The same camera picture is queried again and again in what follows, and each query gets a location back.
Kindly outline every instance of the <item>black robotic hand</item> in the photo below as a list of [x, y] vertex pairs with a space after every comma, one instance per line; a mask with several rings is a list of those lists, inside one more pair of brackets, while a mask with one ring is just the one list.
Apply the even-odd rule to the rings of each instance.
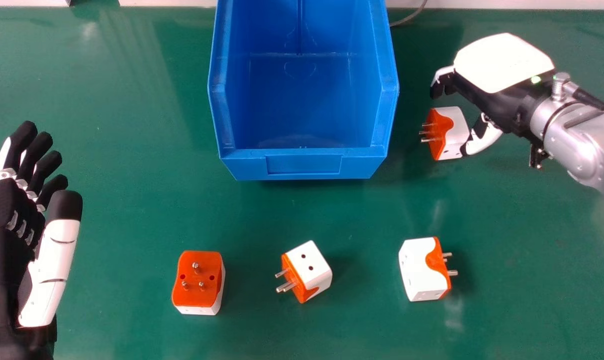
[[64, 175], [45, 183], [62, 163], [51, 146], [25, 121], [0, 150], [0, 360], [53, 358], [83, 203]]

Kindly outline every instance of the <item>metal screw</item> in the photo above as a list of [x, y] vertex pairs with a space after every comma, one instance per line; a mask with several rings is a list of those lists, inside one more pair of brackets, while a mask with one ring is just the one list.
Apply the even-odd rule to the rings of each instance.
[[553, 101], [562, 101], [565, 99], [565, 84], [571, 81], [571, 75], [566, 72], [558, 72], [553, 76], [553, 86], [551, 87], [551, 99]]

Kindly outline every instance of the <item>gray cable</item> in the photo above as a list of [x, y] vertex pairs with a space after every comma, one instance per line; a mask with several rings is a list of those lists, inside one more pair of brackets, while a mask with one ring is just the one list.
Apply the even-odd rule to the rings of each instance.
[[411, 20], [413, 20], [416, 16], [420, 15], [420, 13], [424, 10], [424, 7], [426, 6], [426, 3], [428, 1], [429, 0], [424, 0], [422, 2], [422, 4], [420, 5], [420, 7], [418, 7], [414, 12], [412, 12], [411, 14], [409, 14], [409, 16], [407, 16], [407, 17], [405, 17], [405, 18], [403, 18], [401, 20], [392, 22], [391, 23], [391, 27], [392, 28], [399, 27], [400, 25], [404, 25], [404, 24], [410, 22]]

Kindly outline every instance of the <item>green tabletop surface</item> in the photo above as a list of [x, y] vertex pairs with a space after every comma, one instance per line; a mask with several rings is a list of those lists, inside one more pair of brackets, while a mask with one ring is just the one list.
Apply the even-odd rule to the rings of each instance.
[[[399, 19], [406, 11], [391, 11]], [[53, 134], [84, 197], [57, 360], [604, 359], [604, 198], [524, 139], [436, 163], [418, 132], [434, 72], [512, 32], [604, 100], [603, 11], [427, 10], [391, 33], [400, 98], [371, 180], [237, 182], [218, 159], [207, 78], [214, 9], [0, 8], [0, 146]], [[410, 303], [402, 241], [437, 236], [459, 275]], [[280, 255], [315, 240], [332, 286], [276, 294]], [[217, 316], [171, 302], [185, 250], [222, 253]]]

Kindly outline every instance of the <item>blue plastic bin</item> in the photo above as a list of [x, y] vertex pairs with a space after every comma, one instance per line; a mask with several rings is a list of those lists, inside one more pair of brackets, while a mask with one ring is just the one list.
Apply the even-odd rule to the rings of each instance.
[[208, 95], [237, 180], [368, 179], [398, 72], [384, 0], [219, 0]]

